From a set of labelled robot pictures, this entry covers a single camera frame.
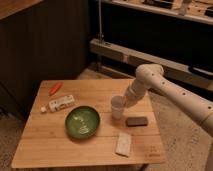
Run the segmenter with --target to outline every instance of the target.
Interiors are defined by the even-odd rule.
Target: paper cup
[[[114,119],[121,119],[124,112],[125,98],[123,96],[113,96],[111,99],[111,113]]]

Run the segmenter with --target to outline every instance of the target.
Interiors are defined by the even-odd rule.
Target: red chili pepper
[[[49,91],[49,96],[55,94],[61,88],[62,85],[63,85],[62,82],[57,82],[56,84],[54,84]]]

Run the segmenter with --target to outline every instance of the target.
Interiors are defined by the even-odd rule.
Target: speckled floor
[[[78,79],[107,79],[106,75],[86,69]],[[150,92],[151,102],[167,153],[164,164],[149,165],[146,171],[203,171],[211,137],[195,125],[166,98]],[[0,171],[9,171],[24,124],[13,117],[0,118]],[[136,171],[139,166],[84,167],[69,171]]]

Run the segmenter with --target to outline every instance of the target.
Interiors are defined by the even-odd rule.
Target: table leg
[[[138,171],[145,171],[148,166],[148,164],[143,164]]]

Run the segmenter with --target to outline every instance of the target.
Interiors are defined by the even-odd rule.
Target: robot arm
[[[136,69],[136,78],[126,89],[126,107],[137,103],[152,88],[177,105],[195,123],[213,136],[213,103],[163,77],[163,67],[144,64]]]

